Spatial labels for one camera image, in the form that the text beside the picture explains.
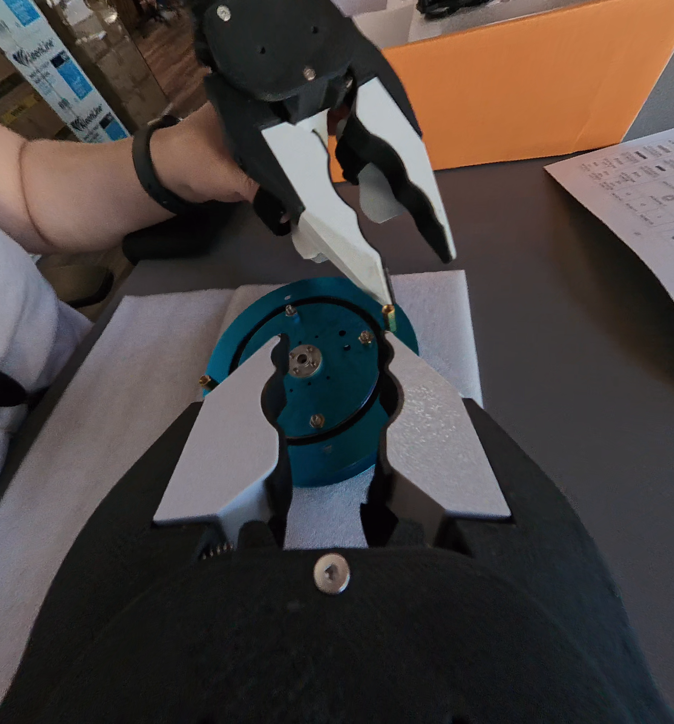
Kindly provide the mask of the white blue printed carton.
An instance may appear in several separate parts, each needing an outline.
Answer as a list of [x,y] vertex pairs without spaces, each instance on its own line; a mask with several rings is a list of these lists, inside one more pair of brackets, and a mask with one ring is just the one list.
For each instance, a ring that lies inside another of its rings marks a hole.
[[0,1],[0,50],[80,141],[130,136],[35,2]]

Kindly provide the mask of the open instruction booklet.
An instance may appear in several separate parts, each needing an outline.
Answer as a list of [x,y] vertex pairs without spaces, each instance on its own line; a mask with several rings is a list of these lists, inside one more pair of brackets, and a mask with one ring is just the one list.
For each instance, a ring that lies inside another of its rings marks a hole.
[[674,303],[674,128],[544,169],[649,267]]

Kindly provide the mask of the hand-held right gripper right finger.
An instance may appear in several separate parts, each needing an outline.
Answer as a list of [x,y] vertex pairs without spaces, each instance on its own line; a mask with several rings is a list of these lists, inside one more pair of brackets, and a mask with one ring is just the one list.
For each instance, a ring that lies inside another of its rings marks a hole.
[[361,506],[368,546],[387,545],[400,521],[438,545],[453,519],[509,520],[509,505],[460,393],[392,332],[379,344],[380,430]]

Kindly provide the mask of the black wristband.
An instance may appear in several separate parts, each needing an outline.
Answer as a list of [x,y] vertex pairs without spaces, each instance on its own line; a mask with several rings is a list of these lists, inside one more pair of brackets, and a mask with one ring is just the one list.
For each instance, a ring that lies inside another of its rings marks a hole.
[[187,201],[166,188],[153,165],[151,140],[156,131],[176,126],[181,120],[166,114],[139,129],[133,137],[133,168],[139,184],[152,201],[173,215],[195,213],[201,204]]

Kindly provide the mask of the person's left hand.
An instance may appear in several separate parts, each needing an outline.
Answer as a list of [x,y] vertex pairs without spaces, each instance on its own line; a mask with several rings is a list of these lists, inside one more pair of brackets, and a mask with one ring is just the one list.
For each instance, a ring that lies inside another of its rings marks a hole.
[[188,202],[251,203],[259,188],[233,160],[221,119],[208,103],[153,132],[150,153],[162,186]]

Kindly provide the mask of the white foam sheet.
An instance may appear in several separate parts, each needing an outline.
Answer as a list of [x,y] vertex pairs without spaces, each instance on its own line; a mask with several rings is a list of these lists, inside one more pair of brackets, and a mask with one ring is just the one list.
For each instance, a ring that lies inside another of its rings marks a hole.
[[[465,271],[392,278],[420,355],[464,397],[483,403]],[[50,584],[115,484],[201,394],[217,341],[278,285],[127,296],[0,487],[0,702]],[[366,548],[359,503],[372,469],[296,493],[287,548]]]

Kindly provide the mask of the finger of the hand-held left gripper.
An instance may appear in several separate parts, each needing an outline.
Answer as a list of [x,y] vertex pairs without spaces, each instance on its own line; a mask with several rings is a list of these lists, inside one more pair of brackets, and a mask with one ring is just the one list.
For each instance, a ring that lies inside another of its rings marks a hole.
[[358,86],[335,149],[343,177],[360,189],[360,206],[381,224],[408,212],[445,264],[456,249],[422,136],[378,77]]
[[293,231],[300,255],[330,261],[375,301],[393,304],[380,254],[365,240],[355,211],[332,184],[328,111],[296,124],[280,122],[262,130],[262,136],[303,207]]

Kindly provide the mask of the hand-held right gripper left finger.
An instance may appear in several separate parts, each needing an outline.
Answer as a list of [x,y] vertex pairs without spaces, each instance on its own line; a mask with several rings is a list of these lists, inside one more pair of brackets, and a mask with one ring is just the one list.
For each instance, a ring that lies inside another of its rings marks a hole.
[[206,394],[153,522],[215,523],[235,544],[247,522],[273,521],[283,540],[293,484],[286,436],[287,334],[270,338]]

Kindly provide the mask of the orange cardboard box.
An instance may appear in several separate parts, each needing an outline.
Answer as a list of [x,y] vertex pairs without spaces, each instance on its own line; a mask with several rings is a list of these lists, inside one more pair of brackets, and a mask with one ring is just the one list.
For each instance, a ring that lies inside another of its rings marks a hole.
[[396,70],[434,169],[619,143],[674,55],[674,1],[335,4]]

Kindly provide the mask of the brown cardboard box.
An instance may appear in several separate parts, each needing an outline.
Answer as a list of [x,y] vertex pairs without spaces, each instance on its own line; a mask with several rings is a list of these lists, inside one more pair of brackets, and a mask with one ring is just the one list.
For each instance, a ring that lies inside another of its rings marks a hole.
[[0,123],[29,140],[77,141],[75,134],[1,50]]

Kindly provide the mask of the blue metal turntable assembly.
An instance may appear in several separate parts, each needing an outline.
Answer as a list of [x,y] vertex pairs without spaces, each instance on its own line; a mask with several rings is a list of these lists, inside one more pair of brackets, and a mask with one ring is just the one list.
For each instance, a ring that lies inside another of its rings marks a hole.
[[373,466],[387,413],[379,402],[382,307],[343,277],[304,279],[261,295],[219,338],[205,373],[217,383],[286,334],[290,368],[278,424],[295,487],[343,482]]

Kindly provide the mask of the person's left forearm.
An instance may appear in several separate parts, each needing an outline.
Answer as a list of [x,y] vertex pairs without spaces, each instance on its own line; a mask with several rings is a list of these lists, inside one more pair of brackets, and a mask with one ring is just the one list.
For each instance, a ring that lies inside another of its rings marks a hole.
[[0,230],[26,251],[107,250],[170,217],[143,190],[131,140],[26,140],[0,125]]

